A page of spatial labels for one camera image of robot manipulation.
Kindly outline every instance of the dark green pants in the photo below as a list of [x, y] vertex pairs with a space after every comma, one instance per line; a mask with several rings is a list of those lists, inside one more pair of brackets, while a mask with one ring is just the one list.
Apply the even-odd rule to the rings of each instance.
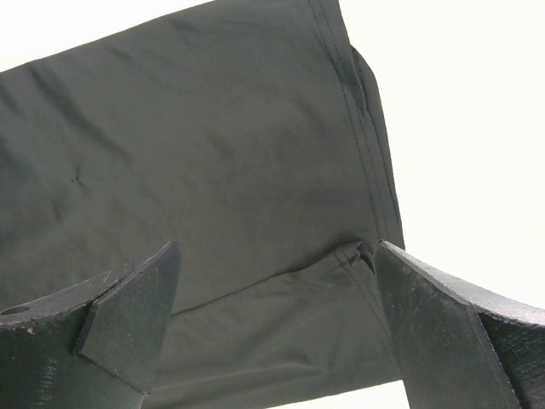
[[0, 74], [0, 309], [172, 239], [145, 407], [399, 379], [370, 264], [403, 247], [387, 133], [336, 0], [217, 0]]

